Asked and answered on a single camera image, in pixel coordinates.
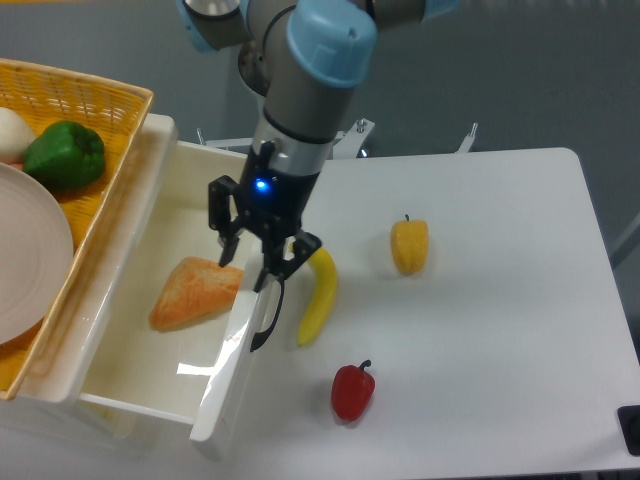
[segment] green bell pepper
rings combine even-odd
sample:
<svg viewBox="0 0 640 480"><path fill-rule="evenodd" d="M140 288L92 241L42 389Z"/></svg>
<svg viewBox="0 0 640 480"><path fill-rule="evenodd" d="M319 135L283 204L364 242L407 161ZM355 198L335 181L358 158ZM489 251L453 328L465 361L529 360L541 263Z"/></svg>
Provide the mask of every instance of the green bell pepper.
<svg viewBox="0 0 640 480"><path fill-rule="evenodd" d="M51 191L85 187L104 169L100 136L69 120L47 127L24 154L24 172Z"/></svg>

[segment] blue joint cap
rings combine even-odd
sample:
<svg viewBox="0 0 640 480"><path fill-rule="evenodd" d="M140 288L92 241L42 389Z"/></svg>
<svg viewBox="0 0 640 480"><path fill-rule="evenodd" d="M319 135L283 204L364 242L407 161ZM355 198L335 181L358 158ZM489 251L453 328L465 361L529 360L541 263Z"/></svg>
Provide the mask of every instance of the blue joint cap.
<svg viewBox="0 0 640 480"><path fill-rule="evenodd" d="M247 33L253 37L251 33L251 29L249 28L249 4L251 0L240 0L240 13L242 14L242 19L244 20L244 26L247 29Z"/></svg>
<svg viewBox="0 0 640 480"><path fill-rule="evenodd" d="M449 13L458 8L459 4L460 0L425 0L422 21L431 20L443 13Z"/></svg>
<svg viewBox="0 0 640 480"><path fill-rule="evenodd" d="M295 60L319 82L353 88L367 75L378 31L347 0L300 0L287 24Z"/></svg>
<svg viewBox="0 0 640 480"><path fill-rule="evenodd" d="M200 32L193 23L193 20L191 20L191 15L187 11L187 7L184 5L184 0L176 0L176 6L178 7L178 12L180 12L182 21L184 22L189 38L191 39L191 43L195 49L200 53L216 51L216 49L209 45L204 37L200 35Z"/></svg>

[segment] red bell pepper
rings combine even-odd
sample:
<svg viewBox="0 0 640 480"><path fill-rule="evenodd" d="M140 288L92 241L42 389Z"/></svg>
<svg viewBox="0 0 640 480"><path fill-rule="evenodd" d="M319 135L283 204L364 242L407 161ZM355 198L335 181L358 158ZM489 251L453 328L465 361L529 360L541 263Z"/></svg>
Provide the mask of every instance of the red bell pepper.
<svg viewBox="0 0 640 480"><path fill-rule="evenodd" d="M348 365L342 367L333 379L331 405L338 417L353 422L360 418L376 388L376 381L365 372L371 361L362 362L360 367Z"/></svg>

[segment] blue led light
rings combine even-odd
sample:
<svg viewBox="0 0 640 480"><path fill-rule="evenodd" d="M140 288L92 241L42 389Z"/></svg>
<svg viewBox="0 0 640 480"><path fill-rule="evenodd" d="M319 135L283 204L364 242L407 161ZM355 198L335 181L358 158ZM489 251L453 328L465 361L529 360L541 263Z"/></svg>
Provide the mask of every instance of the blue led light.
<svg viewBox="0 0 640 480"><path fill-rule="evenodd" d="M260 193L267 193L269 191L270 185L262 180L261 178L256 178L256 190Z"/></svg>

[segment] white onion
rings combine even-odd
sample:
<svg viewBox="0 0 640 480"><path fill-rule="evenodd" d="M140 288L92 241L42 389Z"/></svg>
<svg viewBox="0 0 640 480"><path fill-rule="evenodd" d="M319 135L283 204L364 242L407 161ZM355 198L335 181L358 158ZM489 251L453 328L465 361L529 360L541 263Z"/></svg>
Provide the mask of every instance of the white onion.
<svg viewBox="0 0 640 480"><path fill-rule="evenodd" d="M16 163L36 135L20 115L0 107L0 162Z"/></svg>

